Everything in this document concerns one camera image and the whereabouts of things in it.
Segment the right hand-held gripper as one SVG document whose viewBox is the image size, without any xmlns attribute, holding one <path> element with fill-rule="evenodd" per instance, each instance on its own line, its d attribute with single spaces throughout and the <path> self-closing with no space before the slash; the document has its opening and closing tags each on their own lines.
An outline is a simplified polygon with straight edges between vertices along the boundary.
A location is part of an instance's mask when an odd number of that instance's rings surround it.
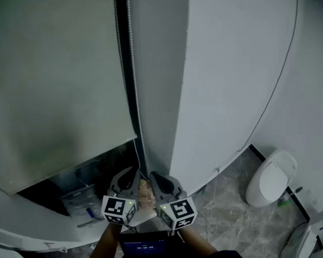
<svg viewBox="0 0 323 258">
<path fill-rule="evenodd" d="M 163 200 L 163 194 L 176 196 L 182 192 L 182 187 L 177 179 L 165 173 L 151 172 L 149 177 L 153 194 L 157 202 Z M 192 197 L 181 198 L 171 202 L 159 204 L 158 217 L 168 226 L 171 231 L 175 231 L 194 223 L 198 215 Z"/>
</svg>

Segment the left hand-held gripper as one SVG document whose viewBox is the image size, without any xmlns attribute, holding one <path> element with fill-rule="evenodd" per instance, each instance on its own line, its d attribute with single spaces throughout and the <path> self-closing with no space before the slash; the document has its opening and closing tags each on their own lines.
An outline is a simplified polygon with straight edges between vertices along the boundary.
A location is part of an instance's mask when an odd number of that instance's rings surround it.
<svg viewBox="0 0 323 258">
<path fill-rule="evenodd" d="M 102 200 L 102 216 L 110 223 L 129 225 L 138 211 L 140 169 L 130 166 L 116 174 Z"/>
</svg>

